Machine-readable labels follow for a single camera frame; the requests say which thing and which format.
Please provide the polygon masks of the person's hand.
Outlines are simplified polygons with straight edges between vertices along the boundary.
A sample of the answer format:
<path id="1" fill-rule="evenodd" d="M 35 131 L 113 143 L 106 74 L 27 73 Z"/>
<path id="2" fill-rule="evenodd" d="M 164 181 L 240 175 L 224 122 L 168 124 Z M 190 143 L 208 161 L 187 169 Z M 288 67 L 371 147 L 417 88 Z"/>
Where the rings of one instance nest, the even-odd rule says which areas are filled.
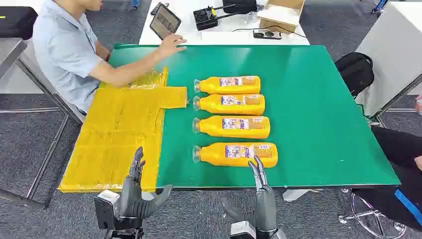
<path id="1" fill-rule="evenodd" d="M 160 44 L 157 50 L 158 56 L 164 59 L 166 57 L 173 55 L 174 53 L 183 51 L 186 48 L 181 45 L 186 42 L 187 40 L 185 40 L 180 35 L 176 35 L 176 34 L 169 35 L 162 40 L 162 43 Z"/>

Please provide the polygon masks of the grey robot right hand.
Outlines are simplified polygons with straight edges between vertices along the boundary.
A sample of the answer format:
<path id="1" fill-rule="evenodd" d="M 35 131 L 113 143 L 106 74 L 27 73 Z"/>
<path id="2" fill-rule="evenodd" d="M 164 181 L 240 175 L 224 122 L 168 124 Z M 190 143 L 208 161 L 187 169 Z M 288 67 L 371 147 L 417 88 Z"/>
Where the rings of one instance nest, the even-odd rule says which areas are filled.
<path id="1" fill-rule="evenodd" d="M 236 221 L 249 221 L 255 226 L 259 233 L 265 233 L 269 236 L 274 235 L 277 231 L 276 224 L 276 206 L 275 194 L 273 189 L 268 185 L 267 178 L 262 161 L 258 156 L 254 156 L 255 162 L 248 161 L 249 167 L 252 169 L 256 197 L 255 208 L 251 215 L 242 215 L 232 207 L 227 198 L 222 198 L 222 206 L 227 215 Z"/>

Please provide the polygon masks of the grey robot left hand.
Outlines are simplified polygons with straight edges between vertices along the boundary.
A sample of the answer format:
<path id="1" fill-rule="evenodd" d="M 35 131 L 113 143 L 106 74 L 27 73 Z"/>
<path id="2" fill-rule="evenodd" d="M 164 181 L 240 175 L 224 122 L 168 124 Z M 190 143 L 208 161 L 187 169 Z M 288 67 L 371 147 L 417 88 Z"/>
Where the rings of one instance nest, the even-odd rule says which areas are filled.
<path id="1" fill-rule="evenodd" d="M 173 185 L 168 184 L 163 192 L 152 200 L 142 199 L 140 185 L 141 171 L 145 165 L 142 160 L 143 148 L 140 146 L 134 153 L 134 157 L 129 168 L 129 173 L 125 177 L 120 196 L 120 213 L 122 218 L 145 219 L 151 216 L 170 196 Z"/>

